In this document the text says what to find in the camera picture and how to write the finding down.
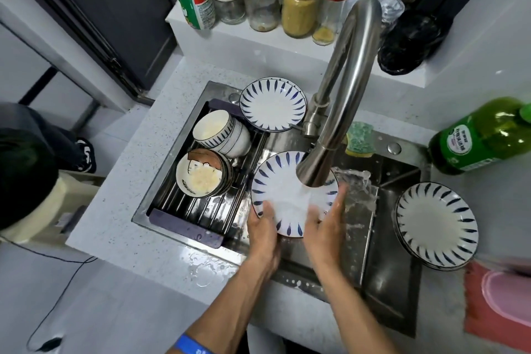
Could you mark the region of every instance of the hand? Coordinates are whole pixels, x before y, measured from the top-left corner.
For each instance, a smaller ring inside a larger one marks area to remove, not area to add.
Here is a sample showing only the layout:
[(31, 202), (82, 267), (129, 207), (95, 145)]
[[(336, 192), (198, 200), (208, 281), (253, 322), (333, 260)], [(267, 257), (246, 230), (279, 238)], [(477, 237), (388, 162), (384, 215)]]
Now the hand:
[(341, 271), (340, 254), (345, 239), (343, 210), (347, 192), (348, 185), (341, 183), (334, 204), (322, 222), (319, 222), (320, 209), (315, 205), (308, 208), (303, 243), (317, 275), (323, 269)]
[(268, 277), (277, 270), (280, 263), (280, 245), (273, 216), (275, 211), (268, 201), (263, 203), (262, 218), (258, 218), (251, 207), (247, 217), (247, 231), (249, 232), (248, 259), (258, 261), (266, 266)]

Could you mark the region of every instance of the red mat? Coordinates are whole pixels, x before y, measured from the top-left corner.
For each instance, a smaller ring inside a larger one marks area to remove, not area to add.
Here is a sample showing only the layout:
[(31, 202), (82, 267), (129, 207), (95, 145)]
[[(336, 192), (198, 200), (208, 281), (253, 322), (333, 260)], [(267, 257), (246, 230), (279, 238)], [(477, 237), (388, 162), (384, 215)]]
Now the red mat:
[(531, 353), (531, 327), (498, 315), (483, 298), (481, 280), (488, 269), (475, 262), (468, 264), (466, 269), (465, 331)]

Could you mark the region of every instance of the stainless steel faucet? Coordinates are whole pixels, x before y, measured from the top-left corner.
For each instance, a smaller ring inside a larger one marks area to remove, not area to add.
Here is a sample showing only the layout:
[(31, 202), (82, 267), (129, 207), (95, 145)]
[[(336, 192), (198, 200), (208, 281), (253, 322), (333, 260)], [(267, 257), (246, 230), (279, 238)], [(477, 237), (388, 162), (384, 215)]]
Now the stainless steel faucet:
[(304, 116), (302, 133), (318, 136), (330, 92), (346, 61), (334, 105), (315, 147), (297, 165), (297, 176), (310, 187), (322, 186), (330, 172), (335, 150), (341, 145), (365, 92), (374, 57), (378, 52), (382, 8), (378, 0), (358, 0), (350, 9), (335, 44), (319, 90)]

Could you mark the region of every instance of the person's left hand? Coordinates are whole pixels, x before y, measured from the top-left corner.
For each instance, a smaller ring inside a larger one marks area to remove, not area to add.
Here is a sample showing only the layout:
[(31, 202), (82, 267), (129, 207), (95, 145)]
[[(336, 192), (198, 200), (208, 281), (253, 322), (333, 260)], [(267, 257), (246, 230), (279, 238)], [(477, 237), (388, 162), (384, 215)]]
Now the person's left hand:
[(247, 217), (249, 232), (248, 259), (256, 260), (266, 266), (269, 277), (277, 270), (280, 263), (280, 245), (273, 216), (275, 211), (271, 203), (263, 203), (263, 215), (259, 218), (251, 207)]

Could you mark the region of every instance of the pink container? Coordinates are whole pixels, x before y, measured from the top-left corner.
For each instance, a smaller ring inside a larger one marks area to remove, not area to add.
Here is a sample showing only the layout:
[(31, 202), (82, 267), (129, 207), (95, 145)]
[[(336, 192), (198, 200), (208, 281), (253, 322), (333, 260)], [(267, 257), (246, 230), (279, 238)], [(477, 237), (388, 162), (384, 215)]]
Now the pink container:
[(481, 290), (498, 315), (531, 327), (531, 277), (488, 272), (483, 276)]

